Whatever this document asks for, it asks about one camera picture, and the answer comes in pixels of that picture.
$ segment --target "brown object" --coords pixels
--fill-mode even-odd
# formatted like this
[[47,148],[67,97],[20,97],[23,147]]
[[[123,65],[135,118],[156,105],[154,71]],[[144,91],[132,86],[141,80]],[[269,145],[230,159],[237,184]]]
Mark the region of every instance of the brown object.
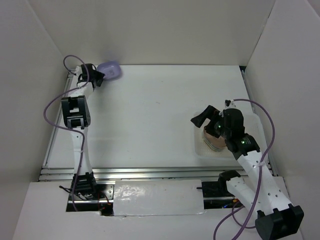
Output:
[[206,128],[203,129],[202,136],[205,143],[214,151],[220,152],[227,146],[225,143],[225,139],[222,136],[216,138],[207,133]]

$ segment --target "black mount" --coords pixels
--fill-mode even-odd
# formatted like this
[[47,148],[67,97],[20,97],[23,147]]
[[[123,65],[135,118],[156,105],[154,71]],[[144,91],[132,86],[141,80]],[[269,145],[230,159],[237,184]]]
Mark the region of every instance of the black mount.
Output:
[[229,193],[227,189],[227,181],[240,177],[241,175],[236,170],[224,171],[220,173],[218,178],[219,190],[224,194]]
[[[75,184],[75,178],[76,175],[73,175],[71,188],[73,188]],[[77,178],[77,182],[75,185],[75,194],[81,194],[81,195],[94,195],[97,192],[97,183],[96,179],[94,177],[94,173],[88,173],[86,172],[85,175],[79,175]]]
[[92,83],[93,90],[95,90],[96,86],[101,86],[102,82],[104,81],[105,74],[97,71],[96,66],[91,63],[87,63],[86,65],[82,64],[82,73],[78,77],[78,83],[86,82],[88,80],[87,70],[85,66],[88,68],[90,77],[89,82]]
[[61,108],[64,125],[68,129],[81,128],[83,130],[90,125],[91,117],[85,96],[63,97]]
[[222,114],[218,109],[209,105],[201,114],[191,119],[191,122],[200,128],[205,120],[210,122],[205,126],[205,131],[219,138],[224,138],[229,151],[237,160],[241,155],[247,156],[251,151],[260,152],[260,148],[253,136],[245,133],[244,116],[239,109],[227,108]]
[[289,208],[279,211],[273,209],[273,213],[265,215],[258,211],[255,227],[262,240],[276,240],[297,233],[304,211],[300,206],[289,204]]

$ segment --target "white panel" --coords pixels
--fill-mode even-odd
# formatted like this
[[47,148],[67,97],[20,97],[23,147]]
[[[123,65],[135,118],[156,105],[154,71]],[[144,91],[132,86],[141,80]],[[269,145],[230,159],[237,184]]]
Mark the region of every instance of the white panel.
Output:
[[[104,82],[88,99],[88,148],[93,168],[239,166],[198,159],[190,119],[208,105],[248,98],[238,66],[122,66],[122,78]],[[237,106],[251,111],[249,103]],[[57,130],[49,168],[73,168],[68,131]]]
[[317,12],[320,16],[320,1],[319,0],[308,0],[313,9]]
[[[0,1],[0,29],[0,238],[10,240],[29,182],[37,179],[46,153],[51,127],[43,120],[43,108],[62,90],[66,71],[24,1]],[[52,119],[56,109],[49,111]]]
[[63,54],[247,65],[274,0],[29,0]]
[[[292,202],[305,216],[305,239],[319,238],[320,18],[306,0],[278,0],[246,69],[253,99],[276,128],[272,156]],[[261,113],[268,139],[271,130]]]
[[[275,180],[286,193],[282,177]],[[13,240],[211,240],[216,225],[231,212],[230,209],[209,209],[198,215],[142,217],[66,212],[68,194],[59,185],[69,186],[70,182],[30,184]],[[242,222],[247,214],[244,209],[236,213],[236,217]],[[219,228],[217,239],[230,240],[239,229],[230,217]],[[238,240],[261,238],[255,229],[245,229]],[[298,232],[281,240],[302,240],[302,237]]]
[[201,180],[116,181],[115,216],[203,214]]

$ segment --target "cable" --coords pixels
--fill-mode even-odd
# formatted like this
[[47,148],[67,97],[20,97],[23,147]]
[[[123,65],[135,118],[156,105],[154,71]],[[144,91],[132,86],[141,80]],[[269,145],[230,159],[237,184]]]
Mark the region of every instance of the cable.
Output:
[[[237,201],[233,207],[232,207],[232,218],[233,220],[236,222],[236,224],[238,224],[240,227],[242,227],[242,224],[240,222],[238,222],[238,220],[236,219],[236,216],[235,216],[235,207],[239,204],[240,202]],[[244,227],[245,229],[255,229],[256,226],[245,226]]]
[[81,77],[82,77],[82,73],[78,76],[78,82],[80,81]]
[[196,189],[199,189],[199,190],[210,190],[211,192],[215,193],[215,192],[218,192],[219,190],[218,189],[213,189],[211,187],[207,187],[207,186],[198,186]]
[[100,193],[105,197],[107,204],[110,205],[107,195],[103,191],[101,191]]
[[68,74],[72,74],[72,75],[75,75],[77,76],[77,74],[75,74],[74,72],[72,72],[71,70],[68,69]]
[[[66,188],[64,186],[59,186],[59,188],[61,188],[62,190],[66,191],[68,194],[71,194],[71,189],[70,188]],[[82,198],[79,194],[75,194],[78,198],[80,198],[82,201],[85,201],[86,199]]]
[[[257,105],[258,107],[260,107],[264,113],[267,115],[270,123],[271,123],[271,127],[272,127],[272,139],[270,141],[270,144],[268,145],[268,147],[266,148],[266,150],[264,151],[264,153],[262,154],[262,157],[261,157],[261,160],[260,160],[260,163],[262,163],[268,153],[268,151],[270,150],[270,148],[272,147],[272,145],[274,144],[274,141],[275,141],[275,135],[276,135],[276,129],[275,129],[275,125],[274,125],[274,121],[272,120],[271,116],[269,115],[269,113],[267,112],[267,110],[262,106],[260,105],[259,103],[257,103],[256,101],[253,101],[253,100],[250,100],[250,99],[244,99],[244,98],[238,98],[238,99],[234,99],[233,102],[238,102],[238,101],[244,101],[244,102],[250,102],[252,104],[255,104]],[[258,182],[257,182],[257,186],[256,186],[256,192],[255,192],[255,195],[254,195],[254,199],[253,199],[253,203],[251,205],[251,208],[249,210],[249,213],[248,215],[246,216],[246,219],[244,220],[244,223],[243,225],[241,226],[240,230],[237,232],[237,234],[232,238],[232,240],[236,240],[239,238],[239,236],[242,234],[242,232],[244,231],[245,227],[247,226],[250,218],[251,218],[251,215],[252,213],[254,212],[254,209],[255,209],[255,206],[257,204],[257,201],[258,201],[258,196],[259,196],[259,192],[260,192],[260,188],[261,188],[261,182],[262,182],[262,165],[259,166],[259,176],[258,176]],[[224,219],[221,220],[221,222],[218,223],[218,225],[216,226],[215,230],[214,230],[214,234],[213,234],[213,240],[216,240],[216,235],[217,235],[217,231],[218,231],[218,228],[220,227],[220,225],[227,219],[229,218],[230,216],[232,216],[233,214],[235,214],[236,211],[230,213],[229,215],[227,215]]]
[[216,239],[217,231],[218,231],[218,228],[221,226],[221,224],[223,224],[224,221],[227,220],[231,215],[239,212],[241,209],[244,209],[244,208],[245,208],[245,206],[241,206],[241,207],[239,207],[237,210],[235,210],[234,212],[231,212],[231,213],[229,213],[227,216],[225,216],[225,217],[218,223],[218,225],[216,226],[216,228],[215,228],[215,230],[214,230],[214,232],[213,232],[213,239]]
[[73,182],[73,186],[72,186],[72,191],[71,191],[71,193],[72,193],[72,194],[71,194],[72,205],[73,205],[74,210],[77,212],[78,209],[77,209],[76,204],[75,204],[75,190],[76,190],[76,185],[77,185],[77,181],[78,181],[78,176],[79,176],[79,172],[80,172],[80,168],[81,168],[81,164],[82,164],[82,159],[83,159],[83,155],[84,155],[84,152],[83,152],[83,151],[84,151],[84,145],[85,145],[85,135],[84,135],[81,131],[74,130],[74,129],[71,129],[71,128],[67,128],[67,127],[64,127],[64,126],[59,126],[59,125],[55,124],[53,121],[50,121],[50,120],[47,118],[47,110],[48,110],[48,108],[51,106],[51,104],[52,104],[53,102],[55,102],[57,99],[63,97],[63,96],[64,96],[65,94],[67,94],[67,93],[70,93],[70,92],[72,92],[72,91],[74,91],[74,90],[78,90],[78,89],[84,88],[84,87],[89,83],[89,80],[90,80],[89,70],[88,70],[85,62],[84,62],[81,58],[79,58],[78,56],[75,56],[75,55],[67,55],[67,56],[65,56],[64,59],[63,59],[63,66],[68,70],[68,72],[70,72],[70,69],[66,66],[66,59],[69,58],[69,57],[73,57],[73,58],[78,59],[78,60],[84,65],[85,70],[86,70],[86,74],[87,74],[87,80],[86,80],[86,82],[85,82],[84,85],[82,85],[82,86],[80,86],[80,87],[72,88],[72,89],[70,89],[70,90],[67,90],[67,91],[59,94],[58,96],[56,96],[54,99],[52,99],[52,100],[47,104],[47,106],[45,106],[45,108],[44,108],[44,110],[43,110],[43,118],[44,118],[44,120],[45,120],[48,124],[50,124],[50,125],[58,128],[58,129],[63,129],[63,130],[75,132],[75,133],[78,133],[78,134],[82,135],[82,144],[81,144],[81,148],[80,148],[80,150],[81,150],[81,153],[80,153],[80,161],[79,161],[79,165],[78,165],[78,168],[77,168],[77,171],[76,171],[76,174],[75,174],[75,178],[74,178],[74,182]]

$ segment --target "white foam board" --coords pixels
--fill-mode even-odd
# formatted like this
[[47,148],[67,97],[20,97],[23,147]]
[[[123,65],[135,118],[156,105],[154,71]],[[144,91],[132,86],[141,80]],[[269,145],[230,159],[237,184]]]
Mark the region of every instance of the white foam board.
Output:
[[[125,65],[122,78],[104,82],[87,100],[92,167],[238,166],[237,161],[198,159],[190,119],[208,105],[248,98],[238,66]],[[237,106],[252,111],[249,103]],[[73,168],[70,133],[58,129],[49,168]]]
[[201,180],[116,181],[115,216],[203,214]]

